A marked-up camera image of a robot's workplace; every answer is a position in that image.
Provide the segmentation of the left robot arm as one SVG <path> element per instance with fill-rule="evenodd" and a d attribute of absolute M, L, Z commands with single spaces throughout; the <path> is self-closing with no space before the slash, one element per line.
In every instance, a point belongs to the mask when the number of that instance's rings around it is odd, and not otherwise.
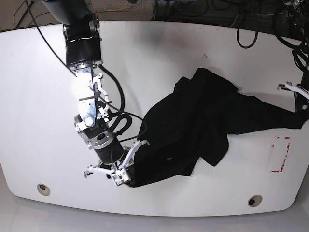
<path fill-rule="evenodd" d="M 292 20 L 295 29 L 300 33 L 299 45 L 294 45 L 283 39 L 277 32 L 277 18 L 282 11 Z M 279 84 L 277 90 L 290 91 L 294 95 L 295 112 L 309 108 L 309 2 L 307 0 L 283 0 L 281 6 L 272 17 L 272 29 L 275 37 L 292 50 L 296 67 L 302 72 L 301 82 L 293 85 L 291 82 Z"/>

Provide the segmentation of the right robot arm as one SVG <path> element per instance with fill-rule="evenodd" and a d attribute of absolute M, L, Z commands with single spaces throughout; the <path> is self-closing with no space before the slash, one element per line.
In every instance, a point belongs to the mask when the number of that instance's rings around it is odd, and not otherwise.
<path fill-rule="evenodd" d="M 99 163 L 88 166 L 84 175 L 104 174 L 117 186 L 133 186 L 134 154 L 143 142 L 135 140 L 132 147 L 124 147 L 118 140 L 130 128 L 132 114 L 125 112 L 121 87 L 119 108 L 112 106 L 102 87 L 108 71 L 102 66 L 99 19 L 84 0 L 46 0 L 44 5 L 63 27 L 66 67 L 75 75 L 78 97 L 75 129 L 99 157 Z"/>

